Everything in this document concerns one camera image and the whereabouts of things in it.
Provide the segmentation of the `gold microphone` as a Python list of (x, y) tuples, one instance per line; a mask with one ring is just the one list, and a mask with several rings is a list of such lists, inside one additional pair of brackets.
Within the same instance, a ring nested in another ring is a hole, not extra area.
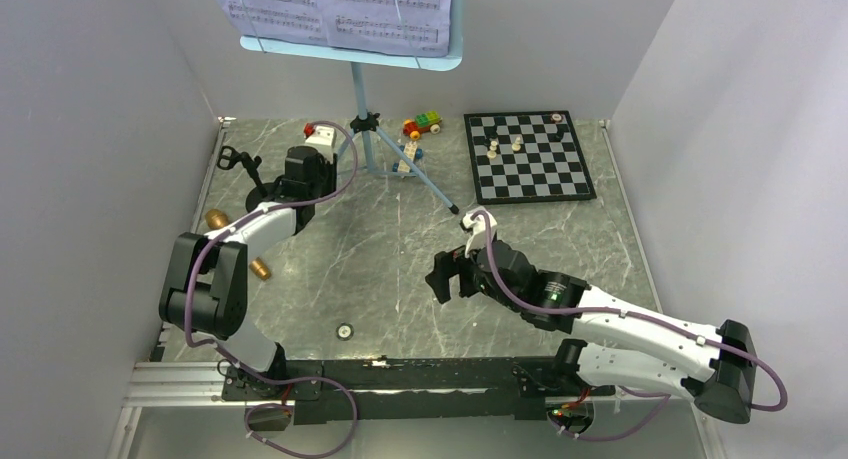
[[(207, 226), (211, 230), (223, 229), (231, 224), (231, 220), (226, 213), (219, 209), (210, 209), (204, 214), (204, 219)], [(252, 260), (249, 265), (252, 273), (261, 281), (267, 281), (272, 277), (272, 271), (261, 257)]]

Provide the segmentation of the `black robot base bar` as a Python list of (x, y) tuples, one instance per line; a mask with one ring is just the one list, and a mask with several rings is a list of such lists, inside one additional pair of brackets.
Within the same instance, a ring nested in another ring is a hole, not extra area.
[(226, 402), (288, 401), (296, 425), (361, 420), (508, 416), (543, 420), (550, 408), (613, 395), (586, 386), (552, 357), (290, 360), (297, 384), (263, 383), (220, 361)]

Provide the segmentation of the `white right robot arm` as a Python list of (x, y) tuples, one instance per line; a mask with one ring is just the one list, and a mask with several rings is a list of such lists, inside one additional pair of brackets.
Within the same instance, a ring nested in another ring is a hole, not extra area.
[(690, 400), (724, 422), (749, 423), (755, 366), (728, 350), (753, 353), (746, 325), (670, 318), (577, 277), (538, 269), (503, 241), (493, 250), (493, 264), (484, 249), (439, 252), (425, 281), (440, 303), (450, 300), (456, 278), (460, 296), (485, 295), (538, 329), (566, 333), (551, 369), (560, 392), (623, 386)]

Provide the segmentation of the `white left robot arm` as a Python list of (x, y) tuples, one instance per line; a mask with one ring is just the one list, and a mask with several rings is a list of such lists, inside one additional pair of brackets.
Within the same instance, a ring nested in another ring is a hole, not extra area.
[(319, 199), (337, 192), (337, 156), (312, 146), (288, 149), (283, 173), (261, 180), (262, 160), (231, 146), (218, 168), (241, 164), (254, 182), (246, 215), (207, 234), (175, 240), (158, 305), (160, 318), (199, 344), (210, 344), (248, 373), (248, 386), (264, 399), (279, 396), (289, 374), (284, 348), (246, 318), (249, 265), (271, 246), (300, 233)]

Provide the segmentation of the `light blue music stand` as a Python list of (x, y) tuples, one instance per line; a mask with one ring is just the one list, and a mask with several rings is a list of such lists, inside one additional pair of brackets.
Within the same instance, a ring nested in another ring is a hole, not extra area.
[[(369, 110), (366, 103), (365, 80), (362, 72), (364, 64), (388, 66), (394, 68), (417, 69), (423, 71), (447, 72), (459, 66), (463, 59), (463, 9), (464, 0), (451, 0), (450, 9), (450, 42), (448, 54), (443, 57), (415, 57), (385, 55), (376, 52), (360, 50), (338, 49), (329, 46), (315, 46), (297, 44), (286, 41), (278, 41), (267, 38), (259, 38), (245, 35), (240, 38), (242, 48), (262, 53), (272, 53), (317, 59), (328, 59), (347, 62), (350, 65), (352, 82), (355, 91), (357, 113), (352, 125), (347, 128), (362, 137), (364, 146), (365, 164), (355, 165), (353, 170), (358, 172), (362, 169), (369, 173), (395, 176), (416, 177), (421, 180), (440, 199), (448, 210), (457, 214), (459, 207), (454, 204), (428, 177), (415, 165), (411, 159), (405, 156), (403, 150), (393, 139), (378, 125), (377, 114)], [(374, 146), (371, 136), (375, 134), (382, 142), (390, 147), (400, 161), (410, 168), (406, 172), (392, 172), (377, 167), (374, 157)]]

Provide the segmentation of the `white chess piece left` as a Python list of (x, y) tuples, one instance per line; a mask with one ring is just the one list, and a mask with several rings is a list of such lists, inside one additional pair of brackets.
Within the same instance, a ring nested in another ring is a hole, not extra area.
[(497, 140), (491, 140), (489, 143), (488, 151), (486, 152), (486, 157), (489, 160), (494, 160), (499, 153), (499, 142)]

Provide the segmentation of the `small round table insert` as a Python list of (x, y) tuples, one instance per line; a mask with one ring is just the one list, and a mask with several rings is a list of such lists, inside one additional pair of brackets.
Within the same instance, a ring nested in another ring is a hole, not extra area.
[(353, 337), (353, 335), (354, 335), (354, 328), (349, 323), (341, 323), (336, 328), (336, 337), (340, 341), (348, 341)]

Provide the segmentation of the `black white chessboard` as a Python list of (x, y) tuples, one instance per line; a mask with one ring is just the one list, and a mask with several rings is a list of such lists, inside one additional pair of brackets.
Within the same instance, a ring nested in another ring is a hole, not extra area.
[[(561, 123), (553, 113), (564, 116)], [(463, 116), (471, 172), (480, 205), (593, 200), (597, 197), (571, 115), (566, 110), (469, 113)], [(557, 135), (568, 132), (563, 142)], [(521, 135), (521, 152), (511, 149)], [(499, 142), (494, 160), (486, 157)]]

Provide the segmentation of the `colourful toy brick car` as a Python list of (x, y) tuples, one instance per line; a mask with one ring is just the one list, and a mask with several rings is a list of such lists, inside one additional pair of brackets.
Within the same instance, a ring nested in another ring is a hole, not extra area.
[(412, 141), (419, 140), (424, 134), (438, 134), (441, 132), (442, 117), (436, 111), (428, 111), (418, 114), (403, 123), (402, 134)]

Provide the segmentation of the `sheet music pages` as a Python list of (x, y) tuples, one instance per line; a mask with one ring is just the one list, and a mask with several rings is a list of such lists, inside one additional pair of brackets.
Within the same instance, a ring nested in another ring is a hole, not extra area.
[(243, 35), (395, 56), (443, 57), (453, 0), (216, 0)]

